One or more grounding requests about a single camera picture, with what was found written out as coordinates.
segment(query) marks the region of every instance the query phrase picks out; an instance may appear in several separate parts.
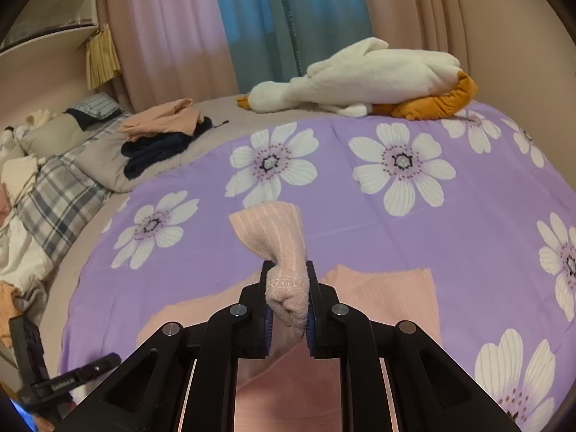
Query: teal curtain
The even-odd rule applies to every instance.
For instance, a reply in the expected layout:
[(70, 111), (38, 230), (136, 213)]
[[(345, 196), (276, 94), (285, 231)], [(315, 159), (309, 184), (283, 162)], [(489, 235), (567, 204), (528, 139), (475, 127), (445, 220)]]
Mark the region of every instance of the teal curtain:
[(365, 0), (218, 0), (240, 91), (289, 81), (372, 35)]

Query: wall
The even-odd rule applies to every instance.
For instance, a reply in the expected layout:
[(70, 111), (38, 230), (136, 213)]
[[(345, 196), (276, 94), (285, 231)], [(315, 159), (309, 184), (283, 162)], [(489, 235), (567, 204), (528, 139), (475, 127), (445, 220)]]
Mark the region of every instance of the wall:
[(84, 46), (0, 76), (0, 129), (23, 122), (30, 112), (61, 112), (91, 94), (86, 87)]
[(459, 0), (478, 99), (534, 138), (576, 189), (576, 46), (546, 0)]

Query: white blanket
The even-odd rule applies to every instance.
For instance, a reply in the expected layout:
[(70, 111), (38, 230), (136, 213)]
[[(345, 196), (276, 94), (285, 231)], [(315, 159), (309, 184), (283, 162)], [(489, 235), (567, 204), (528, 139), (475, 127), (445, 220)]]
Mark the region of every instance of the white blanket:
[(267, 113), (313, 102), (329, 112), (361, 117), (372, 104), (445, 94), (457, 85), (460, 71), (460, 62), (449, 53), (388, 49), (371, 37), (310, 65), (305, 76), (289, 83), (260, 83), (248, 103), (254, 112)]
[(24, 294), (52, 269), (52, 261), (24, 229), (19, 217), (11, 216), (9, 224), (0, 230), (0, 280)]
[(6, 194), (12, 207), (16, 206), (25, 194), (30, 193), (36, 183), (36, 174), (46, 159), (26, 156), (6, 161), (2, 167), (0, 182), (6, 187)]

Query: floral bedsheet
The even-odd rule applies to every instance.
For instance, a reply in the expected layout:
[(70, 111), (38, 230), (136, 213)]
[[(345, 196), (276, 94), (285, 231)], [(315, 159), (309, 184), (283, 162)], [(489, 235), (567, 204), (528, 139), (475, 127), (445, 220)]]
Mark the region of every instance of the floral bedsheet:
[(61, 370), (125, 358), (165, 305), (251, 274), (228, 215), (264, 200), (300, 207), (319, 275), (431, 268), (445, 350), (522, 430), (558, 408), (576, 378), (576, 194), (476, 102), (443, 121), (288, 123), (137, 187), (82, 272)]

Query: pink cloth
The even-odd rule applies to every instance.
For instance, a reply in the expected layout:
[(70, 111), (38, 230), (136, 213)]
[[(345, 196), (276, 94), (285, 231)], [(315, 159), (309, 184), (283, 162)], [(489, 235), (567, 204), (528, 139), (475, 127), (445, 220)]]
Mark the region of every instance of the pink cloth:
[(136, 112), (238, 93), (218, 0), (108, 0), (108, 10)]
[(309, 281), (300, 210), (292, 203), (265, 202), (230, 215), (238, 239), (276, 266), (266, 278), (266, 302), (288, 327), (306, 326)]
[[(240, 299), (242, 289), (249, 284), (257, 283), (259, 279), (260, 270), (219, 294), (165, 306), (140, 330), (137, 339), (138, 345), (140, 346), (151, 337), (158, 328), (169, 321), (177, 321), (185, 327), (208, 321), (208, 319), (221, 308), (237, 303), (238, 299)], [(301, 330), (289, 328), (275, 319), (270, 355), (266, 359), (240, 359), (238, 361), (238, 375), (236, 377), (237, 387), (240, 388), (251, 379), (266, 371), (270, 365), (290, 351), (301, 339)]]
[[(321, 282), (335, 287), (341, 302), (371, 320), (389, 325), (413, 320), (440, 343), (430, 270), (364, 274), (337, 265)], [(390, 393), (388, 399), (393, 411)], [(340, 401), (339, 361), (314, 360), (302, 340), (265, 373), (238, 389), (234, 430), (337, 432), (341, 430)], [(392, 422), (398, 430), (395, 416)]]
[(157, 105), (144, 112), (132, 115), (122, 122), (119, 133), (126, 133), (128, 141), (159, 133), (184, 133), (192, 136), (204, 115), (194, 106), (192, 99), (180, 99)]
[[(217, 310), (237, 302), (242, 288), (257, 282), (258, 276), (259, 271), (220, 294), (165, 307), (141, 330), (138, 344), (169, 321), (188, 326), (208, 320)], [(413, 320), (440, 343), (430, 270), (364, 274), (336, 265), (321, 282), (335, 287), (341, 302), (362, 310), (371, 320), (390, 325)], [(338, 360), (312, 359), (306, 341), (299, 342), (294, 328), (276, 320), (271, 355), (238, 362), (234, 430), (337, 432), (341, 429), (339, 375)]]

